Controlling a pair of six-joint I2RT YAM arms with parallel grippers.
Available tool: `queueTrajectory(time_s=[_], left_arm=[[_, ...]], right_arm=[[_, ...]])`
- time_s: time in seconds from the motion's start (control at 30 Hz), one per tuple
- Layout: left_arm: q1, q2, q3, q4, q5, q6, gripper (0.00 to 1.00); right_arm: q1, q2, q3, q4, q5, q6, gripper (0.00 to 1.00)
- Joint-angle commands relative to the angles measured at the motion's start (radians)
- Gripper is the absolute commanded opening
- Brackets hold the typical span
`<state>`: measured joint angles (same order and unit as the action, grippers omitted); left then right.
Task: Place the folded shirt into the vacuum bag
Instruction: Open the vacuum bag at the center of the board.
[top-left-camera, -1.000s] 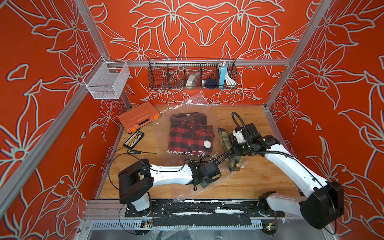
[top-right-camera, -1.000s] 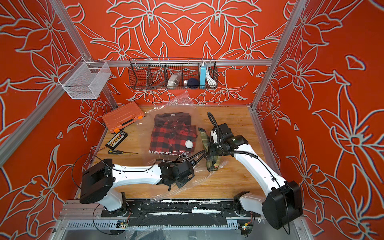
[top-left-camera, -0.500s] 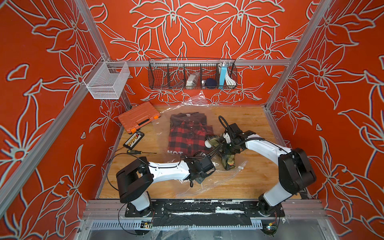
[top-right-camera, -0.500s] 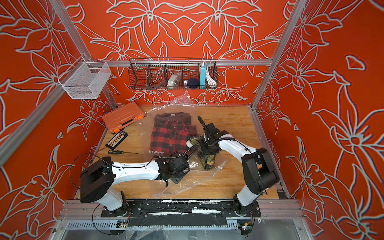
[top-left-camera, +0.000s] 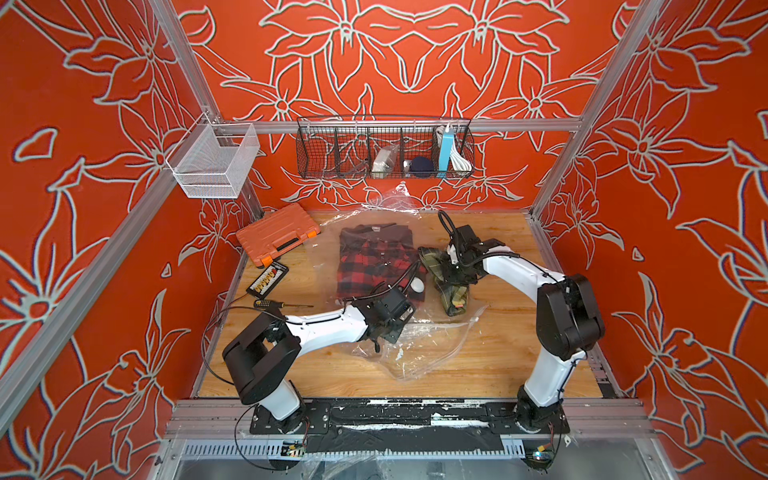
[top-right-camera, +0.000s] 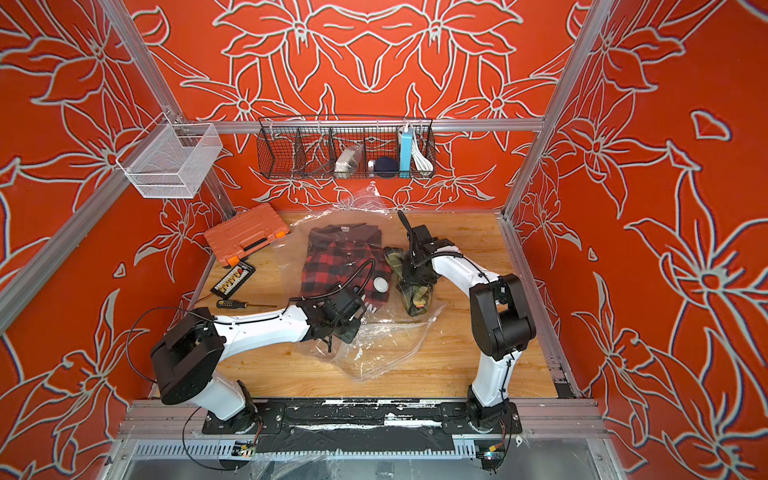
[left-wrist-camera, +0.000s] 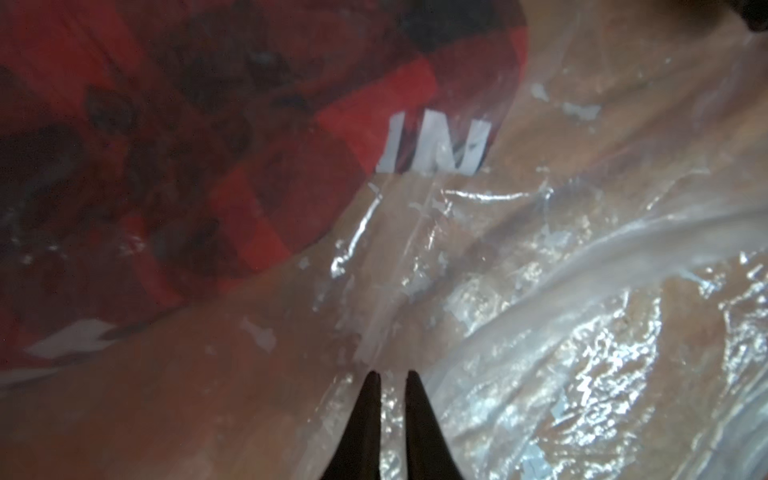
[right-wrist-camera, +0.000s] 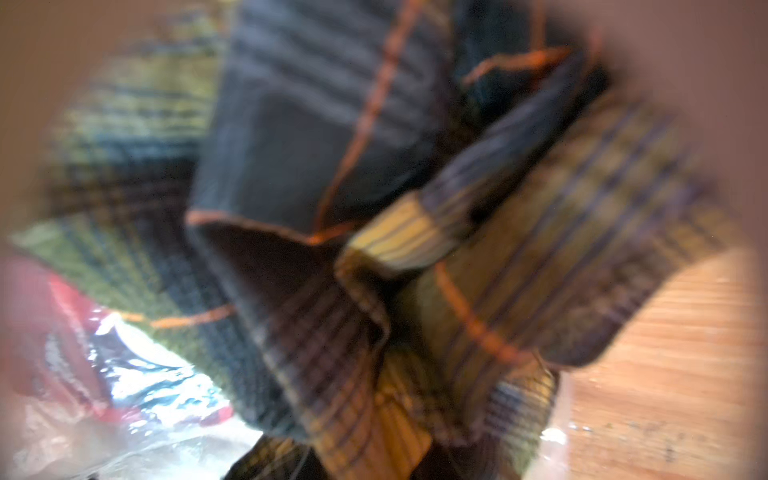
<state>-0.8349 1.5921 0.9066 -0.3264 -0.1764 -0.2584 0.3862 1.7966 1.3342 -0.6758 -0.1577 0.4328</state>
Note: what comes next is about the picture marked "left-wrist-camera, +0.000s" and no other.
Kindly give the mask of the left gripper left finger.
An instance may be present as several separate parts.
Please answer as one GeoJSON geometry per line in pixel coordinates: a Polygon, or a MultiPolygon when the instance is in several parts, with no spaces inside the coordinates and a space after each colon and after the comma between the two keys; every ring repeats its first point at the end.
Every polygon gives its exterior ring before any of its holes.
{"type": "Polygon", "coordinates": [[[380,479],[381,376],[370,371],[322,480],[380,479]]]}

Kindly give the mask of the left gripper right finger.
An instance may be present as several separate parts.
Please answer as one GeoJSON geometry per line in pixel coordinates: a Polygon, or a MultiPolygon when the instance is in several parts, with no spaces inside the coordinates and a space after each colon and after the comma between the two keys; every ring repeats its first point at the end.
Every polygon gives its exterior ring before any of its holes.
{"type": "Polygon", "coordinates": [[[405,384],[405,438],[408,480],[463,480],[419,374],[405,384]]]}

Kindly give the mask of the red black plaid shirt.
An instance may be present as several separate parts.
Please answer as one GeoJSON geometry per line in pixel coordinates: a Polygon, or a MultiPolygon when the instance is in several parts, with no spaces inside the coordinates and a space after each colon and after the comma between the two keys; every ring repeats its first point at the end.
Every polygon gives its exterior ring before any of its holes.
{"type": "Polygon", "coordinates": [[[474,173],[519,1],[5,1],[1,384],[55,373],[325,236],[429,147],[474,173]]]}

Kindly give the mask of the clear plastic vacuum bag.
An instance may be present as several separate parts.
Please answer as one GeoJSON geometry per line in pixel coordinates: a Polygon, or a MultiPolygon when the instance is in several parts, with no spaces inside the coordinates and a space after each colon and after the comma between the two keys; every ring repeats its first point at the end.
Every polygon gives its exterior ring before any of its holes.
{"type": "Polygon", "coordinates": [[[767,475],[767,5],[519,1],[472,174],[429,147],[328,233],[34,381],[5,479],[315,479],[418,371],[467,479],[767,475]]]}

